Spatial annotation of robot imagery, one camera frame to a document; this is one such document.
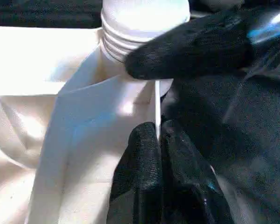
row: gloved hand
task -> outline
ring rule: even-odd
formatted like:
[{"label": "gloved hand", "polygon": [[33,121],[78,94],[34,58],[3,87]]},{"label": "gloved hand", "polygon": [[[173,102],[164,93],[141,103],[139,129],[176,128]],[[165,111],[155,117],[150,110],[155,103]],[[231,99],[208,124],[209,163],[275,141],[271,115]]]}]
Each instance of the gloved hand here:
[{"label": "gloved hand", "polygon": [[115,172],[108,224],[233,224],[209,163],[168,121],[161,149],[153,123],[137,126]]}]

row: white surface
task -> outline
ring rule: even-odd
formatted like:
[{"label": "white surface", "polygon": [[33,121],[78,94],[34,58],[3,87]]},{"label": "white surface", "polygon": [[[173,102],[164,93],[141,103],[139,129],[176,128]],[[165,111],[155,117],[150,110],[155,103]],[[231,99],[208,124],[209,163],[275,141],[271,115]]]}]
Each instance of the white surface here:
[{"label": "white surface", "polygon": [[23,224],[35,172],[0,156],[0,224]]},{"label": "white surface", "polygon": [[[97,47],[94,31],[0,27],[0,96],[56,95]],[[14,102],[8,103],[11,109]],[[25,100],[17,105],[24,109]],[[39,136],[40,132],[31,129],[30,133]],[[8,133],[1,134],[8,139]],[[0,224],[24,224],[35,170],[20,168],[7,158],[11,160],[0,151]]]},{"label": "white surface", "polygon": [[36,168],[55,95],[97,47],[99,33],[0,27],[0,152],[8,160]]}]

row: white packaging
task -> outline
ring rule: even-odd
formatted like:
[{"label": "white packaging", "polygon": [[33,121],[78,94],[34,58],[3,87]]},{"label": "white packaging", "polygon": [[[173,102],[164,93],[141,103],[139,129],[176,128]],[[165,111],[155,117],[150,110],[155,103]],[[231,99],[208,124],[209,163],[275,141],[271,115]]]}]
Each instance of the white packaging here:
[{"label": "white packaging", "polygon": [[[161,7],[163,1],[152,2],[113,1],[118,6],[127,4],[134,11],[136,4]],[[178,2],[183,2],[181,5],[184,7],[189,6],[187,0]],[[125,33],[121,36],[124,41],[136,40],[135,47],[145,42],[142,38],[148,41],[166,31],[160,26],[158,30],[148,30],[147,35],[144,34],[145,30],[141,31],[143,26],[124,26],[123,18],[127,20],[126,16],[132,11],[127,7],[120,11],[120,8],[111,7],[111,4],[112,1],[104,1],[102,14],[104,10],[111,13],[102,19]],[[175,4],[167,0],[164,5],[166,10],[159,10],[158,15],[167,17],[166,11],[170,5]],[[182,8],[182,11],[187,12],[183,14],[186,17],[182,20],[178,18],[177,22],[171,18],[168,21],[173,21],[174,26],[186,21],[189,7]],[[162,18],[157,21],[166,23]],[[172,24],[166,24],[168,29],[170,26],[172,28]],[[135,34],[132,39],[126,38],[131,34],[130,29]],[[98,36],[101,34],[98,30],[93,32]],[[115,53],[119,52],[119,57],[112,55],[109,50],[101,41],[57,95],[35,176],[27,224],[106,223],[113,173],[127,147],[131,131],[146,121],[156,121],[160,125],[158,90],[165,93],[171,82],[167,81],[163,88],[157,82],[154,88],[154,82],[131,78],[121,63],[130,50],[119,52],[116,49]]]}]

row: thin white stick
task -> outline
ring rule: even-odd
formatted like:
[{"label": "thin white stick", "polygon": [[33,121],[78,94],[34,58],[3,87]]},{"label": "thin white stick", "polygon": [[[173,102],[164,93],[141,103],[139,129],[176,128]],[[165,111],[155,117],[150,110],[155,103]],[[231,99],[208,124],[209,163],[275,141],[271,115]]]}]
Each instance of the thin white stick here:
[{"label": "thin white stick", "polygon": [[160,95],[160,81],[156,80],[154,84],[155,97],[155,133],[157,140],[160,141],[161,135],[161,95]]}]

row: black cloth background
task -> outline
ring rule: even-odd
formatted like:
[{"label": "black cloth background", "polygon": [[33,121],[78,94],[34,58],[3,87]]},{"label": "black cloth background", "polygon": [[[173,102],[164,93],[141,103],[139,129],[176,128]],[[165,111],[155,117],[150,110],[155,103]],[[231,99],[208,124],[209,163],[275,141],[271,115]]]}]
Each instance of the black cloth background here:
[{"label": "black cloth background", "polygon": [[280,67],[244,77],[176,79],[163,119],[178,120],[218,175],[265,205],[260,223],[280,223]]},{"label": "black cloth background", "polygon": [[102,0],[0,0],[0,26],[98,28],[101,9]]}]

